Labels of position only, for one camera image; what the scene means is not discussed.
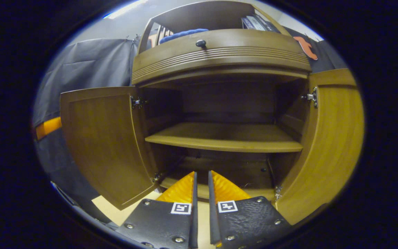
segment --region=wooden drawer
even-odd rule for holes
[[[206,48],[196,46],[204,40]],[[172,80],[192,71],[262,73],[306,78],[308,59],[291,36],[247,29],[210,30],[160,44],[134,59],[132,84]]]

